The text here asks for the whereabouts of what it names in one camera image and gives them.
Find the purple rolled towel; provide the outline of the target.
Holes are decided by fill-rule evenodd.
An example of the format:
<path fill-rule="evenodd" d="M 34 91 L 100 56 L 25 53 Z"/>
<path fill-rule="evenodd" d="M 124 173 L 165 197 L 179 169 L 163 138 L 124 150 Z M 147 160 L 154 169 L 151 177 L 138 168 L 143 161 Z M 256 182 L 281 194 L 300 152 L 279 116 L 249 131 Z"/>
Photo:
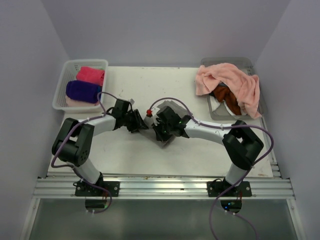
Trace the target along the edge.
<path fill-rule="evenodd" d="M 66 95 L 75 101 L 95 104 L 98 102 L 98 93 L 101 92 L 102 87 L 86 81 L 73 80 L 66 85 Z"/>

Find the white cloth in bin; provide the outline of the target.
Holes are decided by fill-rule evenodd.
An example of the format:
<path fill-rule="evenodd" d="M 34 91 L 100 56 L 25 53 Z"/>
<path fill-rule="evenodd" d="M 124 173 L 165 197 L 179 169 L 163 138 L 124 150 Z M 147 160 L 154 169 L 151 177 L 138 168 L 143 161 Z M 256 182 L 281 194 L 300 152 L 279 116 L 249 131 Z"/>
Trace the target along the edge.
<path fill-rule="evenodd" d="M 240 117 L 247 115 L 242 109 L 240 110 L 241 115 L 236 115 L 224 100 L 219 102 L 214 96 L 209 96 L 209 105 L 211 106 L 212 113 L 218 117 Z"/>

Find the grey towel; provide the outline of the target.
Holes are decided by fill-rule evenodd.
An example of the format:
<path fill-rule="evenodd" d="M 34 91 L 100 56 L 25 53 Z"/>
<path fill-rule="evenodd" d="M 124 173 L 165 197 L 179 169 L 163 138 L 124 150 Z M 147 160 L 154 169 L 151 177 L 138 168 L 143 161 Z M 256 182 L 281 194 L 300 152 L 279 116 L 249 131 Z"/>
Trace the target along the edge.
<path fill-rule="evenodd" d="M 175 103 L 173 100 L 164 100 L 161 103 L 157 102 L 151 107 L 151 114 L 147 113 L 143 119 L 148 129 L 140 131 L 144 137 L 156 144 L 161 149 L 166 148 L 176 138 L 176 136 L 173 134 L 160 132 L 160 130 L 164 131 L 165 129 L 161 128 L 161 124 L 157 120 L 157 113 L 160 110 L 164 110 L 166 107 L 170 107 L 180 118 L 188 115 L 187 110 Z"/>

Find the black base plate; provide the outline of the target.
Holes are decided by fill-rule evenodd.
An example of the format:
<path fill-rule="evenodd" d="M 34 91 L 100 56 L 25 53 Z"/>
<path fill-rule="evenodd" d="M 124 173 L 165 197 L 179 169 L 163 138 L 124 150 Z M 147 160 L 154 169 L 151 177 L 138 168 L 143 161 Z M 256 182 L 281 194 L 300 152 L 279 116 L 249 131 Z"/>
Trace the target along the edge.
<path fill-rule="evenodd" d="M 209 197 L 218 197 L 222 192 L 226 191 L 232 185 L 225 179 L 215 179 L 206 183 L 207 194 Z M 222 197 L 251 197 L 252 190 L 248 181 L 242 181 L 239 185 L 232 187 L 224 193 Z"/>
<path fill-rule="evenodd" d="M 120 191 L 119 181 L 100 181 L 95 184 L 100 188 L 108 190 L 109 193 L 105 192 L 100 188 L 93 187 L 80 180 L 73 183 L 75 187 L 75 196 L 77 197 L 118 197 Z"/>

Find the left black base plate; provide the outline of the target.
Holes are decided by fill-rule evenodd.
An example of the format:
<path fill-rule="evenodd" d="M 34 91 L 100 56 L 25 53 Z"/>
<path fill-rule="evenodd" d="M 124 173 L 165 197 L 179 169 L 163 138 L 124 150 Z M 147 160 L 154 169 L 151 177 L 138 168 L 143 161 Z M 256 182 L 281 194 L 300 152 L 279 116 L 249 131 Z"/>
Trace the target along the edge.
<path fill-rule="evenodd" d="M 100 188 L 108 190 L 109 193 L 105 192 L 100 188 L 93 187 L 80 180 L 73 183 L 75 187 L 75 196 L 77 197 L 118 197 L 120 191 L 119 181 L 100 181 L 95 184 Z"/>

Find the aluminium mounting rail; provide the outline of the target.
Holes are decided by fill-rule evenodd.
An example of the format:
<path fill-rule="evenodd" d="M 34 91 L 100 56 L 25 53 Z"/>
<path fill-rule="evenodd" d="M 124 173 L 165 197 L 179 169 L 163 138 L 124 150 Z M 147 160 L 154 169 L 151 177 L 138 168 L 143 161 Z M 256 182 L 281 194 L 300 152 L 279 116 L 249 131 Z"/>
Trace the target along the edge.
<path fill-rule="evenodd" d="M 107 175 L 105 181 L 119 182 L 118 199 L 122 200 L 206 200 L 209 198 L 209 177 L 188 176 L 126 176 Z M 34 199 L 74 199 L 74 182 L 78 177 L 50 175 L 40 178 L 32 194 Z M 294 199 L 289 179 L 248 178 L 252 200 Z"/>

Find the brown towel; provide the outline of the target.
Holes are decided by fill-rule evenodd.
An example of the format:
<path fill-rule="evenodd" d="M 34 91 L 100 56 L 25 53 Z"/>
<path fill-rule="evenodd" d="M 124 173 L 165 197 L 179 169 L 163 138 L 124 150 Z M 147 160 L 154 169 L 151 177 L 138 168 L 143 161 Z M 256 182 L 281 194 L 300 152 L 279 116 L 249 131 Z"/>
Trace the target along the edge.
<path fill-rule="evenodd" d="M 218 85 L 209 95 L 214 97 L 219 103 L 224 102 L 232 114 L 236 116 L 242 115 L 235 95 L 227 86 Z"/>

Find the white plastic basket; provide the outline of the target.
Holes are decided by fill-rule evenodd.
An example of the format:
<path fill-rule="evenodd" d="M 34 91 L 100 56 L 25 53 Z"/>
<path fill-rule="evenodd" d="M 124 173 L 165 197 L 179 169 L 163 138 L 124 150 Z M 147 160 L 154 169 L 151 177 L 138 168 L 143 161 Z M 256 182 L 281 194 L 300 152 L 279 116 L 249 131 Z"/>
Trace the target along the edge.
<path fill-rule="evenodd" d="M 52 107 L 55 110 L 64 111 L 66 114 L 83 114 L 83 113 L 96 113 L 102 109 L 99 105 L 94 106 L 68 106 L 66 102 L 66 87 L 68 82 L 76 80 L 77 73 L 81 67 L 91 67 L 94 69 L 104 70 L 104 78 L 102 91 L 106 91 L 107 86 L 107 73 L 109 63 L 105 59 L 74 59 L 68 60 L 64 63 L 60 73 L 57 87 L 52 101 Z"/>

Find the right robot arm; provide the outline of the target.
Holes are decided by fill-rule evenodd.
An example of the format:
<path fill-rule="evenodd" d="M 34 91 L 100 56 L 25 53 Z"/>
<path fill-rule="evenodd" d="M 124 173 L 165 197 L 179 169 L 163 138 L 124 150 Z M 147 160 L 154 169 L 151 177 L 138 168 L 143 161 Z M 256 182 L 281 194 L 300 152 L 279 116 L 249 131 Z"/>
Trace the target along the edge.
<path fill-rule="evenodd" d="M 251 170 L 264 144 L 260 138 L 241 120 L 234 124 L 197 123 L 190 115 L 179 116 L 171 107 L 154 107 L 147 111 L 152 116 L 152 128 L 156 140 L 165 142 L 170 137 L 202 139 L 220 144 L 231 160 L 231 166 L 224 178 L 223 192 L 235 196 L 241 190 L 244 175 Z"/>

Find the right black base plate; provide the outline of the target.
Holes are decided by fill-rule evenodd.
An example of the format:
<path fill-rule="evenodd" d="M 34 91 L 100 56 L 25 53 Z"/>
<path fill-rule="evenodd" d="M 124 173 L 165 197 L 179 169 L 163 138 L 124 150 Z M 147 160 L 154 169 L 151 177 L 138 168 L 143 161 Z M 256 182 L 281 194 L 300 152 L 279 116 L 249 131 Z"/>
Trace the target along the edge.
<path fill-rule="evenodd" d="M 226 191 L 232 185 L 225 179 L 215 179 L 206 183 L 207 194 L 209 197 L 218 197 L 222 192 Z M 239 185 L 232 187 L 224 193 L 222 197 L 251 197 L 252 190 L 248 181 L 242 181 Z"/>

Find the light pink towel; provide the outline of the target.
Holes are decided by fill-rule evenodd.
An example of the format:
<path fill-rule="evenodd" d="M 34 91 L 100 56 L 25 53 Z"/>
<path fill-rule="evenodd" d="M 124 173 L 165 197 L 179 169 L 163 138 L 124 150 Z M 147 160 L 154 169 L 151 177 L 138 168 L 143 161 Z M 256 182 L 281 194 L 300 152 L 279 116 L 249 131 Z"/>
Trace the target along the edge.
<path fill-rule="evenodd" d="M 195 94 L 208 95 L 221 83 L 233 93 L 244 113 L 253 119 L 262 116 L 258 111 L 260 82 L 256 74 L 248 75 L 231 63 L 219 63 L 208 67 L 201 65 L 195 76 Z"/>

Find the hot pink rolled towel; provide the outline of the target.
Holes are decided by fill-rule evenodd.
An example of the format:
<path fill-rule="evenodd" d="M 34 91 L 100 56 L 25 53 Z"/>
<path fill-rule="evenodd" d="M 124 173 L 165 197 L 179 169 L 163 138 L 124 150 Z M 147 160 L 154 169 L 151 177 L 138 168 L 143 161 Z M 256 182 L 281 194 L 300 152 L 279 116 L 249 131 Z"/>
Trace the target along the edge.
<path fill-rule="evenodd" d="M 82 66 L 76 75 L 76 80 L 99 86 L 104 84 L 105 71 L 103 69 Z"/>

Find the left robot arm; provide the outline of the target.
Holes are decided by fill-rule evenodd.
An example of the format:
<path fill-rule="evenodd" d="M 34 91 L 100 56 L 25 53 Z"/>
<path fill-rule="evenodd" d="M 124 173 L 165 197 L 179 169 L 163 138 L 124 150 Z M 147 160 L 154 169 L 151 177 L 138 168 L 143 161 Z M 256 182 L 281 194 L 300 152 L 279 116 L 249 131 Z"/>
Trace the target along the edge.
<path fill-rule="evenodd" d="M 103 193 L 102 173 L 89 159 L 95 136 L 125 127 L 130 133 L 147 130 L 139 111 L 132 103 L 117 99 L 114 106 L 102 114 L 83 120 L 66 118 L 52 145 L 51 167 L 71 168 L 80 179 L 87 183 L 86 190 L 92 196 Z"/>

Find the pale pink rolled towel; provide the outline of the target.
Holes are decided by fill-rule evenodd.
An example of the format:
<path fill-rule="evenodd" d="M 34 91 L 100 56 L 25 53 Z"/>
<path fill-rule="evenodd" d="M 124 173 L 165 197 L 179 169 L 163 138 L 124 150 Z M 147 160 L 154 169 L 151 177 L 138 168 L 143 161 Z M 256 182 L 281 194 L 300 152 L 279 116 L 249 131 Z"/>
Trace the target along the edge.
<path fill-rule="evenodd" d="M 65 102 L 68 107 L 75 107 L 75 108 L 95 107 L 99 105 L 98 102 L 90 103 L 90 102 L 78 101 L 78 100 L 71 99 L 68 96 L 66 96 Z"/>

